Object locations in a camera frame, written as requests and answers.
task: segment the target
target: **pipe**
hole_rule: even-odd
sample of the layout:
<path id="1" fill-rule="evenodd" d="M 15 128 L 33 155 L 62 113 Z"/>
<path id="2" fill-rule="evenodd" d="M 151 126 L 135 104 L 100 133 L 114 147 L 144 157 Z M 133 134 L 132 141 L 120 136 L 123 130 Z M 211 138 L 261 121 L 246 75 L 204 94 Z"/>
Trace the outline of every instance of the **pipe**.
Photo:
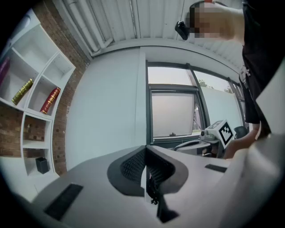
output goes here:
<path id="1" fill-rule="evenodd" d="M 97 48 L 97 46 L 95 45 L 90 32 L 88 31 L 88 28 L 86 27 L 86 24 L 83 20 L 83 18 L 81 17 L 79 10 L 77 9 L 77 6 L 75 4 L 74 0 L 66 0 L 67 4 L 70 7 L 71 12 L 73 13 L 77 23 L 79 24 L 79 27 L 81 28 L 82 32 L 84 33 L 87 41 L 89 42 L 91 48 L 93 49 L 93 51 L 98 51 L 99 49 Z"/>
<path id="2" fill-rule="evenodd" d="M 92 17 L 92 13 L 90 11 L 90 8 L 89 8 L 86 0 L 79 0 L 79 2 L 80 2 L 80 5 L 82 7 L 83 13 L 86 16 L 87 21 L 89 22 L 89 24 L 91 26 L 91 29 L 92 29 L 92 31 L 93 31 L 93 33 L 94 33 L 94 35 L 95 35 L 99 45 L 101 46 L 102 49 L 106 48 L 113 41 L 113 38 L 110 38 L 109 40 L 107 40 L 104 43 L 104 41 L 103 41 L 103 39 L 101 37 L 101 34 L 100 34 L 96 24 L 95 24 L 95 21 L 94 21 L 94 19 Z"/>
<path id="3" fill-rule="evenodd" d="M 73 21 L 71 15 L 69 14 L 69 12 L 68 12 L 68 10 L 67 10 L 67 8 L 66 8 L 64 2 L 63 2 L 63 0 L 60 0 L 60 3 L 61 3 L 61 6 L 62 6 L 62 8 L 63 8 L 64 13 L 67 15 L 68 20 L 70 21 L 70 23 L 71 23 L 71 25 L 73 26 L 74 30 L 77 32 L 79 38 L 81 39 L 82 43 L 84 44 L 84 46 L 85 46 L 86 49 L 88 50 L 90 56 L 91 56 L 91 57 L 94 57 L 94 56 L 100 54 L 100 53 L 101 53 L 101 50 L 98 50 L 98 51 L 96 51 L 96 52 L 92 52 L 92 51 L 91 51 L 91 49 L 89 48 L 89 46 L 88 46 L 87 43 L 85 42 L 83 36 L 81 35 L 80 31 L 78 30 L 76 24 L 74 23 L 74 21 Z"/>

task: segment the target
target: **gold cylinder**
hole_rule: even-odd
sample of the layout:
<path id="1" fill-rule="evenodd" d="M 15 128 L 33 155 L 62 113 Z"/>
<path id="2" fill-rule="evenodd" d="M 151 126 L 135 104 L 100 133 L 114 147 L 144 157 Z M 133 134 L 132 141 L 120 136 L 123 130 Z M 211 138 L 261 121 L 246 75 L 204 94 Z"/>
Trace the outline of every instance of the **gold cylinder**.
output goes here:
<path id="1" fill-rule="evenodd" d="M 32 87 L 33 80 L 30 78 L 23 87 L 16 93 L 16 95 L 13 97 L 12 102 L 17 105 L 19 101 L 22 99 L 22 97 L 28 92 L 28 90 Z"/>

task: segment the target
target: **sky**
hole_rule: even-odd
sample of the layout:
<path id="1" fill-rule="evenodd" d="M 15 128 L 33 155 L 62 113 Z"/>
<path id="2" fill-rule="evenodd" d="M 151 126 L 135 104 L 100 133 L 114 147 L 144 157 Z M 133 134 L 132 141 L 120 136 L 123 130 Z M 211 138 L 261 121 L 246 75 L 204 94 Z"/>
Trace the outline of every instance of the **sky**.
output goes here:
<path id="1" fill-rule="evenodd" d="M 202 79 L 209 86 L 213 86 L 216 90 L 224 91 L 227 88 L 228 82 L 210 74 L 195 71 L 198 79 Z M 170 67 L 149 67 L 148 81 L 151 84 L 179 84 L 191 85 L 190 79 L 185 69 L 170 68 Z"/>

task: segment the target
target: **person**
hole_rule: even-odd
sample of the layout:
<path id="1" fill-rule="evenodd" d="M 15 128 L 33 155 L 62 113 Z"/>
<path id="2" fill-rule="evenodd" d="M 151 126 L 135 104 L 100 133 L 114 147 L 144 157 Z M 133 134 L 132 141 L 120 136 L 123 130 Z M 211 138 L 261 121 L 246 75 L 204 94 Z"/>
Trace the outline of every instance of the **person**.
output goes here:
<path id="1" fill-rule="evenodd" d="M 239 80 L 244 92 L 245 121 L 253 124 L 253 130 L 243 138 L 232 140 L 224 159 L 232 158 L 239 149 L 250 147 L 270 133 L 256 98 L 284 58 L 282 2 L 244 0 L 242 9 L 233 9 L 207 0 L 192 5 L 186 15 L 185 25 L 195 37 L 235 40 L 243 45 L 244 66 Z"/>

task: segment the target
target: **black camera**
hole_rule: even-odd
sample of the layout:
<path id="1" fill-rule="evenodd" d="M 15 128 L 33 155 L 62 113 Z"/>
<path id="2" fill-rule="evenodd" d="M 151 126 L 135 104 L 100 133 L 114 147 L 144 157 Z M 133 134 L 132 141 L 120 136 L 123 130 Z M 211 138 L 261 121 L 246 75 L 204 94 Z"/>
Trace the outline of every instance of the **black camera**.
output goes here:
<path id="1" fill-rule="evenodd" d="M 184 39 L 185 41 L 189 37 L 190 29 L 186 27 L 184 21 L 178 21 L 175 26 L 175 31 Z"/>

